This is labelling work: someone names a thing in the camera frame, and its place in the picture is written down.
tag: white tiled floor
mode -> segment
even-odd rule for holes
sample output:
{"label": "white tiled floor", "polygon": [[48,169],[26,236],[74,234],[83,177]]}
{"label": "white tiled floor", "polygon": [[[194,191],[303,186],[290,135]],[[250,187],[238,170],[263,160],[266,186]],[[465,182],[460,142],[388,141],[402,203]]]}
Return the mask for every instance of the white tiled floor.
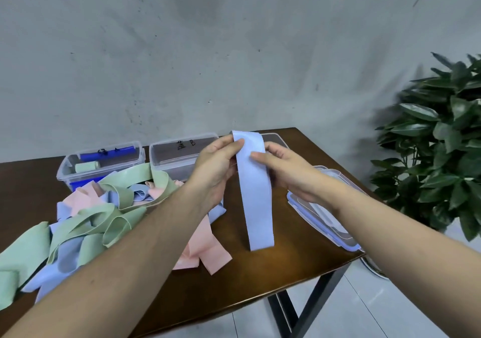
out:
{"label": "white tiled floor", "polygon": [[[310,280],[288,289],[298,315],[316,284]],[[159,338],[215,336],[280,338],[267,299],[206,323],[178,329]],[[306,338],[446,338],[390,281],[376,277],[362,262],[347,269]]]}

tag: left hand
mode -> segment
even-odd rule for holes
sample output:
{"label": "left hand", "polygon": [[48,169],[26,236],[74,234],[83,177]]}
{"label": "left hand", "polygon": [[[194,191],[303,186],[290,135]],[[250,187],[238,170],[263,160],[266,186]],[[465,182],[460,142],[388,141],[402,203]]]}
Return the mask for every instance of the left hand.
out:
{"label": "left hand", "polygon": [[195,162],[194,171],[187,181],[205,192],[203,203],[207,212],[224,197],[225,183],[237,172],[234,156],[244,146],[244,139],[234,141],[232,134],[225,135],[205,147]]}

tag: table leg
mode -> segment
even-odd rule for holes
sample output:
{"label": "table leg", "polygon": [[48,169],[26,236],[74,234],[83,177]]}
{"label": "table leg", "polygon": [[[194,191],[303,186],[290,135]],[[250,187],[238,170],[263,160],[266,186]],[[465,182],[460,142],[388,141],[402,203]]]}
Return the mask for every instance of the table leg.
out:
{"label": "table leg", "polygon": [[302,338],[306,334],[348,267],[349,263],[319,278],[300,317],[297,317],[286,290],[268,297],[282,338]]}

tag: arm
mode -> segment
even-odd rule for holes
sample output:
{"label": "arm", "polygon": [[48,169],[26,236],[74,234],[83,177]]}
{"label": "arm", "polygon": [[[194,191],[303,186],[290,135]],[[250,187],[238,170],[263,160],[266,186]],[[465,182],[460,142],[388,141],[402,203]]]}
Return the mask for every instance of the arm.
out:
{"label": "arm", "polygon": [[4,336],[127,337],[147,310],[202,218],[224,195],[232,135],[206,147],[190,179],[122,240],[82,267]]}
{"label": "arm", "polygon": [[384,273],[451,337],[481,336],[481,254],[313,168],[291,150],[251,157],[276,183],[326,207]]}

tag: hand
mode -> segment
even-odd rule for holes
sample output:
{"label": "hand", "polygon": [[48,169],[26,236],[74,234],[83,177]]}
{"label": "hand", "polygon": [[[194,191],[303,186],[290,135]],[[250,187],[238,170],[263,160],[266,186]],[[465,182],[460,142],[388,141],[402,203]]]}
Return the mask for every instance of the hand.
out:
{"label": "hand", "polygon": [[244,139],[234,141],[230,134],[215,140],[199,154],[188,183],[195,184],[205,192],[203,203],[207,212],[224,197],[225,183],[237,172],[237,163],[233,157],[243,145]]}
{"label": "hand", "polygon": [[271,154],[252,152],[251,158],[271,169],[273,184],[289,189],[305,201],[318,204],[316,183],[319,182],[320,172],[290,149],[271,141],[266,141],[265,146]]}

